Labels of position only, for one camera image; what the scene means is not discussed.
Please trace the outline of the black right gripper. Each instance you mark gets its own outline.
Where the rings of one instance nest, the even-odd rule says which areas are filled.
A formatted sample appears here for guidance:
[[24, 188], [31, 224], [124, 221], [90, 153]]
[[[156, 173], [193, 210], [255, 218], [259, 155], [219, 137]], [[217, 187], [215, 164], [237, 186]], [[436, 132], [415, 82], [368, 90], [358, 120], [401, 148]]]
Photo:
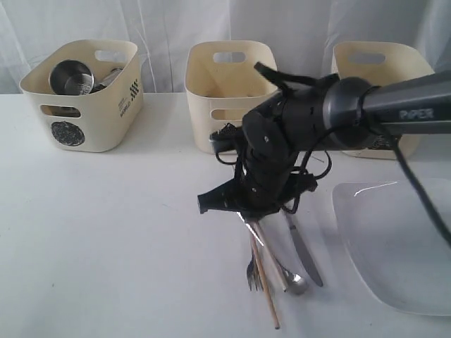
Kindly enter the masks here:
[[199, 212], [230, 211], [246, 218], [263, 218], [307, 190], [316, 189], [312, 174], [294, 174], [298, 153], [283, 134], [278, 116], [254, 108], [244, 115], [247, 148], [215, 154], [224, 165], [234, 165], [233, 178], [197, 196]]

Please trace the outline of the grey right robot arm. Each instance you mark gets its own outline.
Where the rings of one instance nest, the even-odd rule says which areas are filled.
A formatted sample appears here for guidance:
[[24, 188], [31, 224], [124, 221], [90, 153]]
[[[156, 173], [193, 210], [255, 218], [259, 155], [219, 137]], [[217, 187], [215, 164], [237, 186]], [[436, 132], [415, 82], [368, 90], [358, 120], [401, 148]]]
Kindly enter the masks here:
[[329, 75], [304, 89], [271, 73], [280, 89], [251, 108], [241, 126], [210, 136], [215, 154], [235, 151], [233, 177], [197, 197], [201, 213], [238, 212], [250, 218], [286, 210], [317, 188], [307, 170], [316, 151], [364, 149], [379, 135], [450, 132], [450, 73], [434, 73], [386, 86], [360, 77]]

